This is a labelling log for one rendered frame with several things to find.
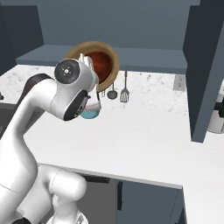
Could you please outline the grey drawer front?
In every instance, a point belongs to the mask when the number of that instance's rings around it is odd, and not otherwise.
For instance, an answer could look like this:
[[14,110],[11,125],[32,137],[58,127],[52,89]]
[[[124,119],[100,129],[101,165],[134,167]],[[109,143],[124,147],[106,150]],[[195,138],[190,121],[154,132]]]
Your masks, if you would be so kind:
[[87,182],[87,191],[78,201],[88,224],[116,224],[116,181],[108,184]]

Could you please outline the large brown wooden bowl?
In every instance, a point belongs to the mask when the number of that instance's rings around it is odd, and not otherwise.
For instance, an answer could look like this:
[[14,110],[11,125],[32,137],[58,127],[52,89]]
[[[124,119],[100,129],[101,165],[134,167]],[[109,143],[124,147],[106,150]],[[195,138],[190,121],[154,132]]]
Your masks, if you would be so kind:
[[115,81],[120,70],[118,53],[106,43],[89,41],[78,44],[67,53],[66,58],[78,59],[81,53],[93,61],[94,70],[99,78],[97,91],[104,91]]

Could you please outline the blue-grey base cabinet door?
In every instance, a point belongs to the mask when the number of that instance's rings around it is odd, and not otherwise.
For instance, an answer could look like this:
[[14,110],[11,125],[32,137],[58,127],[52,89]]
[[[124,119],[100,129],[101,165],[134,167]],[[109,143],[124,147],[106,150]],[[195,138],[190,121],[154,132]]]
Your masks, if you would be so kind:
[[[122,211],[117,210],[117,184],[122,181]],[[178,224],[182,190],[132,181],[116,181],[116,224]]]

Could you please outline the dark hanging slotted spatula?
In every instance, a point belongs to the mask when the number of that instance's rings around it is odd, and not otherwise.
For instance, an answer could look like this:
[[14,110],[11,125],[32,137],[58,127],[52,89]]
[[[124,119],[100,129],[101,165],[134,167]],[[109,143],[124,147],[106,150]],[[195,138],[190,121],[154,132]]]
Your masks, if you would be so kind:
[[127,74],[128,72],[125,71],[124,72],[124,89],[121,91],[121,94],[120,94],[120,102],[123,102],[123,103],[127,103],[129,101],[129,95],[130,95],[129,90],[127,89]]

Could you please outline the white and black appliance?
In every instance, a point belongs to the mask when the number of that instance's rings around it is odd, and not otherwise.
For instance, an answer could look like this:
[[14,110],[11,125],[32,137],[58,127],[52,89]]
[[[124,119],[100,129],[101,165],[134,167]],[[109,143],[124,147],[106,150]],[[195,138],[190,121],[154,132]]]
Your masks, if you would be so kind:
[[[216,101],[222,102],[223,100],[224,100],[224,86],[221,86]],[[207,130],[216,134],[224,133],[224,118],[219,116],[218,110],[213,111]]]

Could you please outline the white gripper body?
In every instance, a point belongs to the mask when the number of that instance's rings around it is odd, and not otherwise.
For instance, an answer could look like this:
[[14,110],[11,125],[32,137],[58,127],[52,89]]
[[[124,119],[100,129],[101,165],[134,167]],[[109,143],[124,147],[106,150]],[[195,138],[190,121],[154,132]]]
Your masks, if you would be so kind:
[[94,87],[88,93],[86,111],[99,112],[101,109],[102,109],[102,105],[101,105],[101,100],[100,100],[100,97],[99,97],[99,93],[97,92],[97,88]]

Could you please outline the grey wall outlet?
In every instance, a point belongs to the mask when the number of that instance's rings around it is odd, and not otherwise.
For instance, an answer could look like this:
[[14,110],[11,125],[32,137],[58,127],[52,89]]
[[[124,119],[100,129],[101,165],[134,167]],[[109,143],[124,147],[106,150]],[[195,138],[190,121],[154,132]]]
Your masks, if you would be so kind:
[[173,83],[173,89],[175,91],[186,91],[186,77],[183,74],[176,74],[174,83]]

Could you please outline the dark hanging ladle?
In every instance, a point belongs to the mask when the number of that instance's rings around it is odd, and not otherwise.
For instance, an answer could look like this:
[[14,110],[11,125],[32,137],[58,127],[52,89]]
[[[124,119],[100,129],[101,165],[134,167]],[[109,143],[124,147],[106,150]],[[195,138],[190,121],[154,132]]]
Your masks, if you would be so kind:
[[108,91],[107,97],[110,100],[114,100],[117,97],[117,92],[112,88],[110,91]]

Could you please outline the open blue-grey wall cabinet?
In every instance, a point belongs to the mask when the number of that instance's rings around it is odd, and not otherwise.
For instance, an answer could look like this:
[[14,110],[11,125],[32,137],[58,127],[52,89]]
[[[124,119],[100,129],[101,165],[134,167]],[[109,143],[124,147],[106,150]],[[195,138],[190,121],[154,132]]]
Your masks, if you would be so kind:
[[44,44],[19,64],[53,66],[81,42],[101,41],[122,70],[183,74],[190,7],[200,0],[35,0]]

